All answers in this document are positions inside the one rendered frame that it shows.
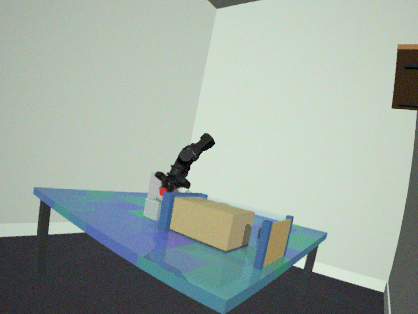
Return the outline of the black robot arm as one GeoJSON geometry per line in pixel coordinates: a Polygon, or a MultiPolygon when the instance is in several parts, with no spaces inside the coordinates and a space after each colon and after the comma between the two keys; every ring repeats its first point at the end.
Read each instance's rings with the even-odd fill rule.
{"type": "Polygon", "coordinates": [[[178,164],[182,166],[185,170],[185,174],[182,174],[182,178],[185,178],[188,175],[188,171],[190,170],[190,165],[199,159],[200,154],[203,151],[208,150],[209,148],[212,148],[215,144],[215,141],[213,137],[208,134],[204,133],[200,137],[200,141],[197,143],[192,143],[190,145],[187,145],[182,149],[182,151],[179,153],[178,158],[176,159],[174,164],[178,164]]]}

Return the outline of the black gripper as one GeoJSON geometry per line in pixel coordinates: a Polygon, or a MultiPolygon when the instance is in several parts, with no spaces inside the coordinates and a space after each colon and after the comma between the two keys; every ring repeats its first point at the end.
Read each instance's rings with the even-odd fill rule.
{"type": "Polygon", "coordinates": [[[171,165],[170,172],[166,173],[166,176],[162,172],[157,172],[155,176],[162,181],[162,188],[165,188],[167,192],[173,192],[175,189],[181,188],[181,184],[184,188],[189,189],[191,184],[186,178],[182,178],[182,174],[185,174],[184,168],[178,164],[171,165]],[[169,182],[170,181],[170,182],[169,182]]]}

